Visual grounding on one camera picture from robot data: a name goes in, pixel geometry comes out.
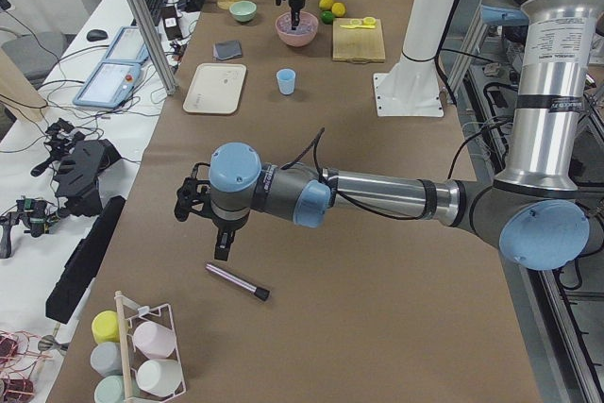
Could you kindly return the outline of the teach pendant near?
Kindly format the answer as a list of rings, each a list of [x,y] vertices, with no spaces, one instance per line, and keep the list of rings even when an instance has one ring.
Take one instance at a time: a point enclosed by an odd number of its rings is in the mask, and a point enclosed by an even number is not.
[[[133,92],[140,75],[139,63],[104,60],[80,88],[73,104],[80,108],[114,109]]]

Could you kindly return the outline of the black computer mouse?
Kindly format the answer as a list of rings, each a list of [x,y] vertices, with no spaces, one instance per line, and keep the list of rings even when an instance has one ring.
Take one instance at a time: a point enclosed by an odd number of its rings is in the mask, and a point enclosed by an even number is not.
[[[108,33],[102,29],[92,29],[86,34],[88,42],[100,42],[108,38]]]

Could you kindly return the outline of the yellow plastic knife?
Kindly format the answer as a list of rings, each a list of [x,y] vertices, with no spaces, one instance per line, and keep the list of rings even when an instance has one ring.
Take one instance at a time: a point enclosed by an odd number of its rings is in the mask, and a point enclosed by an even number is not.
[[[344,28],[344,29],[374,29],[376,26],[375,25],[366,25],[366,24],[341,24],[339,25],[340,28]]]

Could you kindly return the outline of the green lime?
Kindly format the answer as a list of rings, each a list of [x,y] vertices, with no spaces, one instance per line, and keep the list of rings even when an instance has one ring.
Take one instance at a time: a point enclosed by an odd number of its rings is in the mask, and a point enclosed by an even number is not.
[[[323,11],[321,13],[321,21],[326,25],[331,25],[334,21],[334,15],[331,11]]]

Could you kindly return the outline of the aluminium frame post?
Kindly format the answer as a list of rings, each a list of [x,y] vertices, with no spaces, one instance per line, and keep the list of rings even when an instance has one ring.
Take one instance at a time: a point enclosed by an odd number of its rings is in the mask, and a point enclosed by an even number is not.
[[[153,24],[151,14],[144,0],[126,0],[137,22],[143,37],[143,42],[149,52],[150,58],[154,63],[155,69],[159,75],[162,85],[168,95],[176,91],[176,79],[172,67],[168,64],[164,54],[161,40],[156,27]]]

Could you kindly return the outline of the yellow lemon near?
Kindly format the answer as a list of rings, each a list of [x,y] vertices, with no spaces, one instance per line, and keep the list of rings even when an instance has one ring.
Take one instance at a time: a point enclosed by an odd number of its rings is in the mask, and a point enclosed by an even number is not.
[[[346,7],[345,7],[344,3],[341,3],[341,2],[334,3],[331,6],[330,11],[337,18],[342,18],[346,15]]]

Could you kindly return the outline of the mint green bowl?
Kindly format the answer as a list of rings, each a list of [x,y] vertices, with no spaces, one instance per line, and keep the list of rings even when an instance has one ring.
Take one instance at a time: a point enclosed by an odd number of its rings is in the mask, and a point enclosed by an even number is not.
[[[235,2],[229,7],[231,17],[240,24],[252,21],[256,17],[257,10],[257,5],[248,0]]]

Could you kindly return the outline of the lemon slice upper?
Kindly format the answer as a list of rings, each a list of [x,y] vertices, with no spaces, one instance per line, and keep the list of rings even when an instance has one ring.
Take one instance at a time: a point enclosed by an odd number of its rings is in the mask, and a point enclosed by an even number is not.
[[[368,16],[368,17],[364,17],[364,18],[362,19],[362,23],[363,23],[364,25],[375,25],[375,24],[377,23],[377,19],[376,19],[376,18],[374,18],[374,17],[370,17],[370,16]]]

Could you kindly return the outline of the yellow cup in rack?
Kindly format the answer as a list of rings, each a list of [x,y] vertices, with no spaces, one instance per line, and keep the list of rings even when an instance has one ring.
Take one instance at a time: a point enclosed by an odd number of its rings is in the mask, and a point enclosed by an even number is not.
[[[101,311],[95,315],[91,324],[92,336],[97,344],[120,341],[118,315],[116,311]]]

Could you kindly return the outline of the pink bowl of ice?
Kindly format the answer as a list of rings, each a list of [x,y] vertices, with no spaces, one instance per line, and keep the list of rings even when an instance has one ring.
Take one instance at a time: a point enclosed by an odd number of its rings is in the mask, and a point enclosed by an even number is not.
[[[296,29],[292,29],[291,14],[289,12],[278,16],[275,28],[278,37],[287,45],[302,47],[309,44],[316,36],[319,21],[316,16],[307,11],[300,12],[300,21]]]

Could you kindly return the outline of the cream rabbit tray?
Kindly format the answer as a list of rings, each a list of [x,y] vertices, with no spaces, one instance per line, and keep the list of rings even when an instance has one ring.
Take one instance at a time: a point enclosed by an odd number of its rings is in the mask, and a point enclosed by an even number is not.
[[[191,114],[230,115],[240,102],[247,68],[243,64],[202,63],[183,103]]]

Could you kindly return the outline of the green cup in rack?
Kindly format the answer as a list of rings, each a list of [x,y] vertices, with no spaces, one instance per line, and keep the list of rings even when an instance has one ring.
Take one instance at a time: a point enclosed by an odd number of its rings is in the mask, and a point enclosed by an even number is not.
[[[122,376],[102,378],[93,393],[95,403],[123,403],[125,398],[124,378]]]

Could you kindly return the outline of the wooden cutting board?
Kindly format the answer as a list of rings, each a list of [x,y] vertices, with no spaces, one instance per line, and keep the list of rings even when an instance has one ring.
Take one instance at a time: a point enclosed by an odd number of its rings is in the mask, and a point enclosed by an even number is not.
[[[332,59],[352,63],[384,62],[385,46],[381,21],[374,29],[344,29],[353,18],[337,18],[332,25]]]

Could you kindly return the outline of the blue plastic cup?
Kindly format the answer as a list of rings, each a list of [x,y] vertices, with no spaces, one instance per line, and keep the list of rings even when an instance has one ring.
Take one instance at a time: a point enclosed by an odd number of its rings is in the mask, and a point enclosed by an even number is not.
[[[291,68],[283,68],[277,71],[278,90],[283,95],[291,95],[295,90],[296,72]]]

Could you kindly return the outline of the yellow lemon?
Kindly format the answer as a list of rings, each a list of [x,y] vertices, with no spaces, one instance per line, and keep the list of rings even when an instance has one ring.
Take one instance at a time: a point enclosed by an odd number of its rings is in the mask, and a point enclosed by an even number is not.
[[[331,6],[330,11],[337,18],[342,18],[346,15],[346,7],[345,7],[344,3],[341,3],[341,2],[334,3]]]
[[[318,7],[322,11],[331,11],[334,3],[334,0],[320,0],[318,3]]]

